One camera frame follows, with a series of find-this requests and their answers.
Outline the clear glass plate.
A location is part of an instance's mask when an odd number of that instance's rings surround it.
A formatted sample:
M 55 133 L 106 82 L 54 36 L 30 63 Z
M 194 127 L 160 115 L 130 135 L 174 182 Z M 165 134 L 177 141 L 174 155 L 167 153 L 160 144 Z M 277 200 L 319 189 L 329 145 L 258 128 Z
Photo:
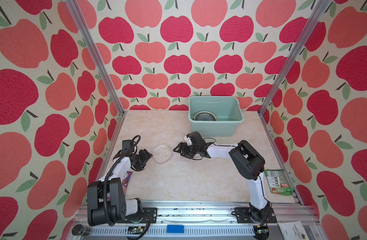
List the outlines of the clear glass plate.
M 152 150 L 153 161 L 157 164 L 164 164 L 170 161 L 173 157 L 173 150 L 167 144 L 161 144 Z

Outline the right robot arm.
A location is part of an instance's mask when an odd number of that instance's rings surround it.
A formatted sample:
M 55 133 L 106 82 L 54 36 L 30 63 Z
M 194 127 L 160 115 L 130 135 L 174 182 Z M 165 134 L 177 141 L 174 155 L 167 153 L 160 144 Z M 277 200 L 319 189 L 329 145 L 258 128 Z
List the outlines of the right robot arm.
M 202 158 L 222 158 L 231 160 L 239 174 L 247 180 L 250 192 L 250 219 L 254 223 L 267 221 L 272 205 L 266 199 L 263 187 L 264 158 L 246 140 L 237 144 L 216 144 L 206 142 L 200 133 L 193 132 L 184 137 L 184 142 L 179 143 L 173 151 L 182 157 L 195 160 L 195 156 Z

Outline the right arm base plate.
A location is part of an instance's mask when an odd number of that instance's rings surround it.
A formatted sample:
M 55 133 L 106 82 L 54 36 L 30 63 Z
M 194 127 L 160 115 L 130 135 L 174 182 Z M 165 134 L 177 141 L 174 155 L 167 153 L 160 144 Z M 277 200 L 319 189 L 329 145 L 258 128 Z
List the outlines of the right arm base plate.
M 273 209 L 268 206 L 262 210 L 252 208 L 235 208 L 231 214 L 239 224 L 276 224 L 277 219 Z

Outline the grey glass plate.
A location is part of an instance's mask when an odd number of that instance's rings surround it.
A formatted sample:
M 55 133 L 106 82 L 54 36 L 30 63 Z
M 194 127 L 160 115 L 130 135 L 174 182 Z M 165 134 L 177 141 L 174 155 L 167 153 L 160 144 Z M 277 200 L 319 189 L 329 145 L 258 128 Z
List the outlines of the grey glass plate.
M 197 112 L 194 117 L 193 117 L 194 121 L 217 121 L 217 117 L 215 114 L 208 112 L 208 111 L 200 111 Z

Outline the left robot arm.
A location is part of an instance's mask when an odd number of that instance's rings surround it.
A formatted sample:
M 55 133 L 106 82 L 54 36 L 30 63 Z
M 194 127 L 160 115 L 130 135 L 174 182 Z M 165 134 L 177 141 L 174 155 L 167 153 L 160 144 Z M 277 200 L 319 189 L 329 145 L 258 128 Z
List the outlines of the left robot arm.
M 153 157 L 147 150 L 137 150 L 141 136 L 122 142 L 122 149 L 114 156 L 114 163 L 98 181 L 87 187 L 87 219 L 91 227 L 114 226 L 123 221 L 136 223 L 147 220 L 140 199 L 125 199 L 122 181 L 129 170 L 140 172 Z

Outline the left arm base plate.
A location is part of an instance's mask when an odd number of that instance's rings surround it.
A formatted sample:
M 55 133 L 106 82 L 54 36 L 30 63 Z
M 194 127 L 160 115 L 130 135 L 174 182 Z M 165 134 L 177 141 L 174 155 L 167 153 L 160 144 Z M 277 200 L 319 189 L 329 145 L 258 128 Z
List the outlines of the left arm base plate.
M 141 215 L 127 216 L 125 218 L 126 224 L 146 224 L 147 220 L 151 224 L 157 222 L 158 208 L 143 208 L 143 213 Z

